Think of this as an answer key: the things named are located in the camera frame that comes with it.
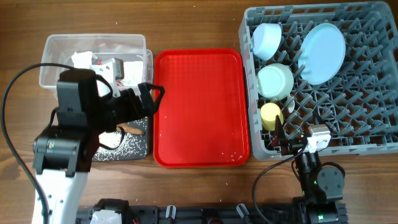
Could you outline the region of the light green bowl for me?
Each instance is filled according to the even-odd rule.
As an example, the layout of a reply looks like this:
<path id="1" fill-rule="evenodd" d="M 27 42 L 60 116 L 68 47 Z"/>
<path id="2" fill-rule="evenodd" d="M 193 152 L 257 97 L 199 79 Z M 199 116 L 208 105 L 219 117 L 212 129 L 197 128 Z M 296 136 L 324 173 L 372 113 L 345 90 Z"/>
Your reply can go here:
<path id="1" fill-rule="evenodd" d="M 257 73 L 257 92 L 264 98 L 282 100 L 290 95 L 294 77 L 291 69 L 280 63 L 273 63 Z"/>

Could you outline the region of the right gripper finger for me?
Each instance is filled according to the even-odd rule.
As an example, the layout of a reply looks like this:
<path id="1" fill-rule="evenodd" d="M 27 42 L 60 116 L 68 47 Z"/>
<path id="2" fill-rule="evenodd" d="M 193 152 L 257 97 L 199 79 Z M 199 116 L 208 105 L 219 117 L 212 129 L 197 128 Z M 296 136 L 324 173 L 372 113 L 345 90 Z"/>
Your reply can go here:
<path id="1" fill-rule="evenodd" d="M 285 131 L 282 126 L 282 122 L 279 118 L 279 115 L 275 116 L 275 126 L 274 126 L 274 133 L 272 135 L 271 141 L 272 147 L 288 147 L 289 140 L 285 136 Z"/>
<path id="2" fill-rule="evenodd" d="M 319 124 L 324 124 L 329 129 L 330 133 L 333 134 L 333 130 L 331 129 L 331 127 L 321 118 L 316 110 L 313 110 L 312 116 L 316 121 L 318 121 Z"/>

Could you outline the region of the brown carrot-shaped food scrap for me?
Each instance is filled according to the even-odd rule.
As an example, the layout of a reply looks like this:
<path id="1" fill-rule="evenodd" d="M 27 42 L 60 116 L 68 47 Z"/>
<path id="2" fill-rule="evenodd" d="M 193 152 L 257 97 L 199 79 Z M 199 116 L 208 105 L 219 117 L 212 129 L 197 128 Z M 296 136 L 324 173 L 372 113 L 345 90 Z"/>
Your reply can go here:
<path id="1" fill-rule="evenodd" d="M 125 133 L 129 133 L 129 134 L 133 134 L 133 135 L 145 135 L 145 133 L 146 133 L 145 131 L 143 131 L 139 128 L 133 128 L 124 123 L 119 124 L 118 128 L 120 130 L 123 130 Z"/>

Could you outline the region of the white plastic spoon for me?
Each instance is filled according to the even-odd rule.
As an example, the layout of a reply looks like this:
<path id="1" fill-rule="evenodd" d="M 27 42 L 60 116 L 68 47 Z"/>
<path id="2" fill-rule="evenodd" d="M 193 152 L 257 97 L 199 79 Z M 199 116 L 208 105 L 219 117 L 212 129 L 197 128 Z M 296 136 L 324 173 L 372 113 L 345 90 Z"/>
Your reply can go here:
<path id="1" fill-rule="evenodd" d="M 295 109 L 295 98 L 293 96 L 289 95 L 287 97 L 287 101 L 286 101 L 286 106 L 285 107 L 287 108 L 287 111 L 289 113 L 292 113 L 294 111 L 294 109 Z"/>

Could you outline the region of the small light blue bowl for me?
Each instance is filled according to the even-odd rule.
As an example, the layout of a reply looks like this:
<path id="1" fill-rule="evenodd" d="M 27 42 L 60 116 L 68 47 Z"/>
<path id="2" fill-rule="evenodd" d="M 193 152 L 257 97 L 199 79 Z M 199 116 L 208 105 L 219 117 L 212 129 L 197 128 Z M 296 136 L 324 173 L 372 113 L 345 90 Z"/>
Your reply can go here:
<path id="1" fill-rule="evenodd" d="M 252 35 L 252 52 L 261 60 L 269 60 L 277 52 L 282 38 L 278 24 L 260 24 Z"/>

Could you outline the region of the white tissue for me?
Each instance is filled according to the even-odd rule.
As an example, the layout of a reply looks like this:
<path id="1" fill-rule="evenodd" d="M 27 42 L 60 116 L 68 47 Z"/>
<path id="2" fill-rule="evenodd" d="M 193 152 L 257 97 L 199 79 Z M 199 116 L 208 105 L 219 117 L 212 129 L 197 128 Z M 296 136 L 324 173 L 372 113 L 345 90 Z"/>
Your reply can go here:
<path id="1" fill-rule="evenodd" d="M 71 59 L 75 68 L 90 69 L 92 65 L 93 53 L 90 51 L 80 53 L 75 52 L 71 56 Z"/>
<path id="2" fill-rule="evenodd" d="M 143 62 L 124 62 L 124 78 L 121 83 L 124 86 L 136 86 L 142 82 Z"/>

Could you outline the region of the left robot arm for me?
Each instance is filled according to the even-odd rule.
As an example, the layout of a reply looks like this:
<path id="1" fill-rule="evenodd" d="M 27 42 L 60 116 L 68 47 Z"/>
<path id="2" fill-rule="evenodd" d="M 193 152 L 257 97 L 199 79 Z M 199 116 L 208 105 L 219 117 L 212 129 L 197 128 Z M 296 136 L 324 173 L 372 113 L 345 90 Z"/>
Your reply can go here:
<path id="1" fill-rule="evenodd" d="M 99 136 L 126 123 L 155 114 L 165 93 L 162 86 L 140 83 L 114 96 L 98 93 L 98 82 L 110 82 L 93 70 L 66 67 L 56 84 L 58 106 L 34 141 L 35 179 L 39 184 L 32 223 L 73 223 L 91 169 L 101 147 Z"/>

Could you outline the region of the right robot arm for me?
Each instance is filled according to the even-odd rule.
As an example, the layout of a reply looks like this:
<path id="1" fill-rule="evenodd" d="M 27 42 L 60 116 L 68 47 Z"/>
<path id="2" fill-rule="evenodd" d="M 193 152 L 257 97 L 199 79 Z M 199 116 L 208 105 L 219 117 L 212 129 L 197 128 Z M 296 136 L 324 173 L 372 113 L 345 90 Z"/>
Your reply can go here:
<path id="1" fill-rule="evenodd" d="M 319 152 L 326 149 L 331 140 L 331 129 L 316 112 L 318 124 L 297 139 L 285 137 L 281 117 L 275 117 L 271 146 L 279 147 L 290 160 L 296 178 L 300 182 L 302 197 L 294 199 L 299 223 L 347 223 L 348 216 L 343 198 L 345 170 L 334 162 L 321 162 Z"/>

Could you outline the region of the yellow plastic cup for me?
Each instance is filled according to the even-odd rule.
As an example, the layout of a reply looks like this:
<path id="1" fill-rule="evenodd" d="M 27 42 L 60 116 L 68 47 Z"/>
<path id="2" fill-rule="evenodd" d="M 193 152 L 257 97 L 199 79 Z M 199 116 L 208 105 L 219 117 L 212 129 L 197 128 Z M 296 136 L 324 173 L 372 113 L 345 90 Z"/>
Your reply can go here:
<path id="1" fill-rule="evenodd" d="M 266 103 L 261 109 L 261 121 L 262 127 L 268 131 L 275 130 L 276 116 L 279 117 L 280 122 L 284 123 L 284 117 L 282 115 L 282 111 L 279 106 L 275 103 Z"/>

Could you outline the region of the light blue plate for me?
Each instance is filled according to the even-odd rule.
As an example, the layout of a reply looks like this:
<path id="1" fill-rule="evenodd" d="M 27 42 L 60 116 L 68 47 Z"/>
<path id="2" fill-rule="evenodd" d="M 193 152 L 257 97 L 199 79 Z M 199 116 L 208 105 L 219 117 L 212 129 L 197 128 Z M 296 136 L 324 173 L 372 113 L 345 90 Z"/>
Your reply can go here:
<path id="1" fill-rule="evenodd" d="M 311 85 L 319 85 L 333 78 L 340 70 L 346 54 L 342 32 L 330 23 L 313 28 L 301 45 L 298 66 L 301 77 Z"/>

